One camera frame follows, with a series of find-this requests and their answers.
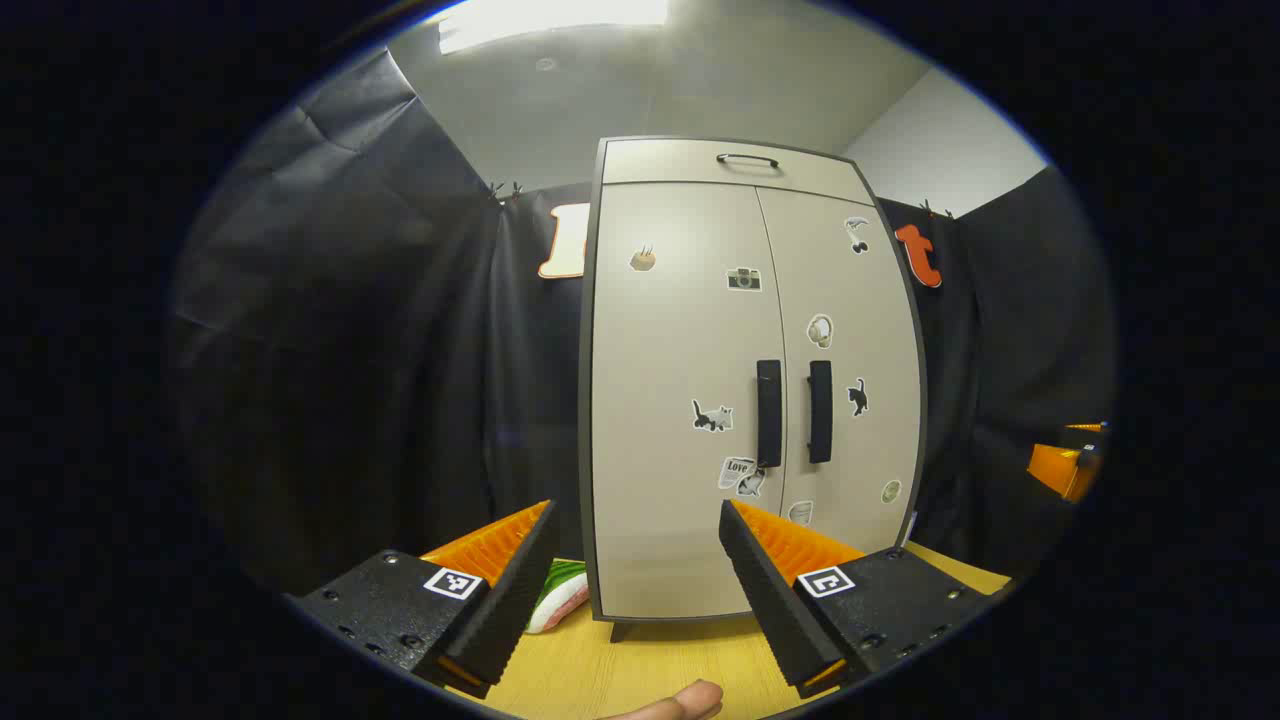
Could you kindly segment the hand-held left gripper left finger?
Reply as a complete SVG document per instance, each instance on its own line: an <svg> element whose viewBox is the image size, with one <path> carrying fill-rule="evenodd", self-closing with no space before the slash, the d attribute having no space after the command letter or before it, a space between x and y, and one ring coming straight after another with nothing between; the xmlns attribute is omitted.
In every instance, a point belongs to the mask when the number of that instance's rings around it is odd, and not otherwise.
<svg viewBox="0 0 1280 720"><path fill-rule="evenodd" d="M375 664L483 700L538 605L559 537L552 500L422 555L380 550L288 601Z"/></svg>

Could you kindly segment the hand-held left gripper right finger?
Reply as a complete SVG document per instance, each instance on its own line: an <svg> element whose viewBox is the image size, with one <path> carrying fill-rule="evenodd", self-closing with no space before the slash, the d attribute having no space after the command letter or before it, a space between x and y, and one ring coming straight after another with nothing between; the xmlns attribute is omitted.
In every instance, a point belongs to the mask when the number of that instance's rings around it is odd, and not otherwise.
<svg viewBox="0 0 1280 720"><path fill-rule="evenodd" d="M780 671L801 698L913 662L1004 597L904 547L863 553L737 500L719 542Z"/></svg>

